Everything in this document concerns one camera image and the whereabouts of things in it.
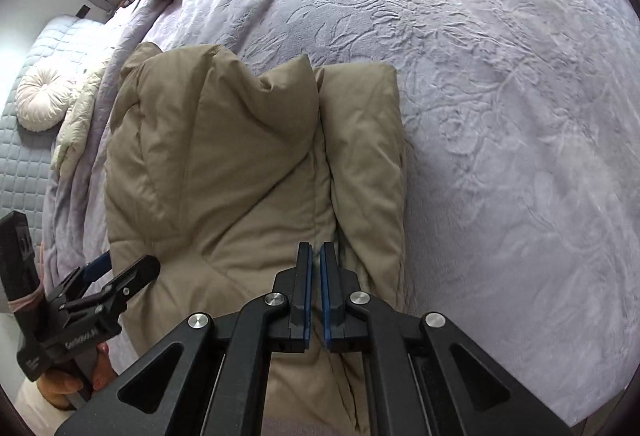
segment round cushion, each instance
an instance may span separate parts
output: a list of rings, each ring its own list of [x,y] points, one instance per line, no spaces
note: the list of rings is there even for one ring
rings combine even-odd
[[[62,120],[74,97],[74,82],[73,67],[67,62],[49,57],[31,66],[15,95],[20,125],[40,132]]]

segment folded brown comforter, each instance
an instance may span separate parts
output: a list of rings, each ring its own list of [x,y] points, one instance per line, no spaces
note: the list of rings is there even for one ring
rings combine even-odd
[[[222,46],[143,43],[122,76],[106,182],[113,269],[161,262],[124,315],[139,354],[194,311],[220,316],[270,292],[302,241],[317,253],[334,240],[362,288],[402,308],[393,67],[313,69],[303,55],[254,76]],[[360,357],[322,349],[316,302],[308,352],[273,356],[265,413],[368,432]]]

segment plush bedspread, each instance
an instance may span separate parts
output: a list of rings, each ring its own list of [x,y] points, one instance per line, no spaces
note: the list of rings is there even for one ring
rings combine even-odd
[[[74,181],[51,187],[52,274],[106,246],[107,117],[143,37],[220,43],[254,72],[301,53],[380,60],[398,69],[408,143],[410,308],[451,317],[568,423],[625,387],[640,361],[640,23],[625,0],[165,4],[140,1]]]

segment human hand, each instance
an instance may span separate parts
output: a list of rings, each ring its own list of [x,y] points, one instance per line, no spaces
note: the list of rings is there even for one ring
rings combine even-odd
[[[104,389],[118,376],[111,367],[107,343],[98,344],[96,349],[98,350],[98,360],[92,374],[94,392]],[[82,389],[82,380],[58,369],[49,369],[39,377],[36,384],[44,399],[58,409],[68,409],[70,404],[65,395]]]

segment silver screw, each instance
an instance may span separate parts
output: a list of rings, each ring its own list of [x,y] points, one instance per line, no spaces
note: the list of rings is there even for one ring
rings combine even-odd
[[[435,311],[433,313],[429,313],[424,318],[424,321],[427,322],[427,326],[429,326],[431,328],[441,328],[447,322],[447,320],[444,318],[443,315],[440,315],[439,313],[436,313]]]
[[[351,295],[349,295],[349,300],[354,304],[366,304],[371,300],[369,294],[364,291],[354,291]]]
[[[264,301],[268,306],[280,306],[284,302],[282,293],[273,292],[264,296]]]
[[[209,324],[209,318],[204,313],[194,313],[189,317],[189,325],[195,330],[199,330],[207,324]]]

